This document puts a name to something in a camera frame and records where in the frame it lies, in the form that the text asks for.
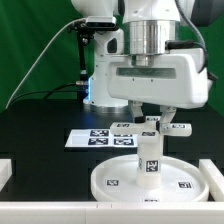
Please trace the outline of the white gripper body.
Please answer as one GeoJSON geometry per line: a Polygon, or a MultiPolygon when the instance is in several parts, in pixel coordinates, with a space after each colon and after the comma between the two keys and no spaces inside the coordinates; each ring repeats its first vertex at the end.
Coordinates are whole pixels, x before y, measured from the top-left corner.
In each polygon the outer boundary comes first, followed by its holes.
{"type": "Polygon", "coordinates": [[[107,88],[114,98],[192,109],[208,100],[207,69],[200,48],[171,50],[154,57],[152,66],[111,63],[107,88]]]}

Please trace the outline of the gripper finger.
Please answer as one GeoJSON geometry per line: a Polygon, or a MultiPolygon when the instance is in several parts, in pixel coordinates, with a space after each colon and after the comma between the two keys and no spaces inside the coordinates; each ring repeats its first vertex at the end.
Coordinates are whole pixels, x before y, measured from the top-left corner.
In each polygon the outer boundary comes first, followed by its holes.
{"type": "Polygon", "coordinates": [[[145,117],[142,112],[142,103],[139,101],[129,101],[129,109],[134,122],[144,122],[145,117]]]}
{"type": "Polygon", "coordinates": [[[161,117],[159,120],[159,127],[160,127],[160,130],[164,130],[173,120],[176,114],[176,108],[172,106],[161,106],[160,112],[161,112],[161,117]]]}

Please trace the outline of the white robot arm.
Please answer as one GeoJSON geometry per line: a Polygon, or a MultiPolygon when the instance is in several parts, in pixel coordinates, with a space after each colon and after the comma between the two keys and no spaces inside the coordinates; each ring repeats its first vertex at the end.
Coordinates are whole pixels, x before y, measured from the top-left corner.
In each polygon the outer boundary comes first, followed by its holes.
{"type": "Polygon", "coordinates": [[[95,41],[95,69],[84,104],[130,109],[145,121],[144,103],[159,105],[169,123],[178,108],[204,106],[213,77],[198,32],[224,14],[224,0],[71,0],[95,41]]]}

